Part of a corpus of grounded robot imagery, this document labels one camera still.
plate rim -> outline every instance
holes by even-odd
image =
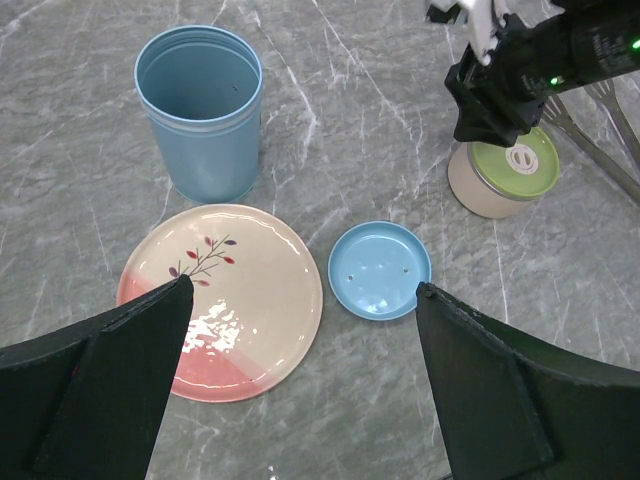
[[[427,266],[429,268],[429,275],[428,275],[429,278],[428,278],[427,281],[429,281],[429,282],[431,281],[431,278],[432,278],[432,275],[433,275],[433,266],[432,266],[432,263],[431,263],[431,256],[429,255],[429,251],[427,250],[427,247],[424,245],[422,240],[420,240],[420,238],[415,233],[413,233],[411,230],[409,230],[404,225],[400,225],[400,224],[394,223],[394,222],[389,222],[387,220],[372,220],[370,222],[360,223],[358,225],[354,225],[353,227],[348,229],[346,232],[344,232],[342,235],[340,235],[340,238],[338,238],[336,243],[333,245],[333,247],[331,248],[331,253],[329,254],[329,260],[327,261],[327,277],[329,278],[329,286],[331,287],[331,291],[333,292],[333,295],[336,297],[336,299],[338,300],[340,305],[342,305],[342,307],[345,310],[347,310],[348,312],[352,313],[353,315],[355,315],[355,316],[357,316],[359,318],[363,318],[365,320],[370,320],[370,321],[373,321],[373,322],[389,322],[389,321],[397,320],[399,318],[404,317],[409,312],[411,312],[411,310],[414,310],[415,307],[412,307],[407,311],[398,310],[399,312],[402,312],[402,313],[393,314],[393,316],[388,317],[388,318],[380,318],[380,316],[374,316],[374,315],[368,314],[368,312],[365,312],[364,310],[357,310],[357,309],[353,309],[353,308],[350,308],[349,306],[347,306],[345,304],[345,302],[344,302],[343,296],[341,296],[338,293],[338,290],[336,289],[336,287],[335,287],[335,285],[333,283],[333,264],[334,264],[333,259],[334,259],[336,250],[340,246],[340,244],[342,242],[344,242],[344,240],[353,231],[364,229],[366,227],[373,227],[373,226],[377,226],[377,225],[382,225],[382,226],[386,226],[386,227],[392,227],[392,228],[395,228],[397,230],[400,230],[400,231],[408,234],[410,237],[413,237],[418,242],[418,245],[420,245],[420,247],[421,247],[421,251],[424,253],[424,255],[425,255],[426,259],[427,259]]]
[[[267,218],[271,219],[273,222],[277,223],[280,227],[282,227],[285,230],[287,230],[291,235],[293,235],[294,238],[298,239],[298,241],[300,242],[300,245],[302,246],[301,253],[304,252],[303,255],[307,257],[308,262],[312,266],[313,283],[315,284],[316,289],[317,289],[316,292],[315,292],[317,294],[316,295],[317,296],[317,305],[314,305],[314,307],[317,307],[317,308],[314,308],[314,311],[316,311],[317,313],[315,313],[314,315],[311,316],[315,328],[313,329],[313,334],[309,336],[308,344],[301,349],[300,358],[297,359],[297,361],[292,362],[292,365],[291,365],[290,368],[284,369],[282,374],[279,376],[279,379],[273,385],[269,385],[267,388],[265,388],[264,390],[262,390],[258,394],[251,395],[251,396],[240,396],[238,398],[233,398],[231,400],[203,400],[201,398],[197,398],[197,397],[194,397],[194,396],[184,395],[182,393],[175,393],[174,386],[172,384],[171,393],[173,395],[179,396],[181,398],[186,398],[188,400],[202,402],[202,403],[234,403],[234,402],[240,402],[240,401],[243,401],[243,400],[249,400],[251,398],[256,398],[256,397],[259,397],[261,395],[264,395],[265,393],[267,393],[268,391],[270,391],[274,387],[276,387],[279,384],[281,384],[285,379],[287,379],[287,377],[289,377],[289,375],[291,375],[293,373],[293,371],[296,368],[298,368],[298,366],[302,363],[302,361],[305,359],[305,357],[309,353],[309,350],[311,350],[311,347],[313,346],[313,343],[315,342],[315,338],[318,335],[318,330],[320,329],[320,322],[322,321],[322,314],[324,312],[324,288],[322,286],[322,278],[320,276],[320,271],[318,269],[318,264],[317,264],[315,258],[313,257],[311,251],[309,250],[309,247],[306,245],[304,240],[302,240],[300,235],[298,235],[298,233],[295,230],[293,230],[293,228],[291,228],[283,220],[281,220],[280,218],[276,217],[275,215],[272,215],[269,212],[266,212],[264,210],[260,210],[259,208],[256,208],[256,207],[250,207],[248,205],[233,204],[233,203],[219,203],[219,204],[199,205],[199,206],[196,206],[194,208],[189,208],[189,209],[184,210],[184,211],[182,211],[180,213],[177,213],[176,215],[167,218],[163,222],[161,222],[158,225],[156,225],[155,227],[153,227],[153,229],[144,236],[144,238],[138,243],[136,248],[131,252],[131,254],[129,255],[129,258],[127,259],[127,261],[126,261],[126,263],[125,263],[125,265],[124,265],[124,267],[122,269],[122,273],[120,274],[120,279],[118,281],[118,288],[116,290],[116,305],[117,306],[118,305],[123,305],[123,303],[121,303],[121,295],[122,295],[122,291],[123,291],[123,280],[124,280],[124,277],[125,277],[125,272],[130,271],[130,266],[131,266],[132,259],[135,258],[137,255],[139,255],[140,252],[143,251],[147,247],[148,242],[150,242],[150,239],[154,236],[154,234],[158,230],[160,230],[163,226],[165,226],[169,222],[177,222],[177,221],[179,222],[182,217],[186,217],[188,215],[193,215],[194,213],[197,214],[198,212],[201,212],[201,211],[202,212],[205,212],[205,211],[220,212],[220,211],[224,211],[224,210],[234,210],[235,212],[237,212],[237,211],[247,212],[248,211],[248,212],[251,212],[251,213],[254,213],[254,214],[258,214],[258,215],[263,216],[263,217],[267,217]]]

blue cup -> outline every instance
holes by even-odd
[[[258,177],[262,66],[237,35],[178,27],[145,45],[134,77],[176,190],[227,203]]]

gray marble surface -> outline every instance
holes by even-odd
[[[530,23],[546,2],[511,2]],[[191,208],[172,188],[135,95],[136,54],[202,23],[264,64],[262,174],[243,203],[289,223],[323,275],[349,227],[392,220],[429,248],[434,281],[556,345],[640,369],[640,210],[547,128],[557,187],[488,221],[454,198],[457,109],[443,86],[466,37],[422,0],[0,0],[0,346],[114,305],[129,254]],[[640,76],[617,80],[640,132]],[[564,96],[629,168],[606,115]],[[149,467],[165,479],[435,479],[448,471],[413,316],[384,325],[329,294],[307,357],[274,390],[228,405],[172,397]]]

pink and white plate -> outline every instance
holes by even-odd
[[[311,347],[322,314],[320,275],[304,242],[277,218],[241,205],[176,215],[135,249],[117,303],[180,274],[195,293],[172,393],[244,400],[277,385]]]

blue dish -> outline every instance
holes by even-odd
[[[369,222],[346,232],[329,256],[329,284],[338,301],[367,320],[395,320],[415,310],[416,289],[431,281],[431,260],[406,228]]]

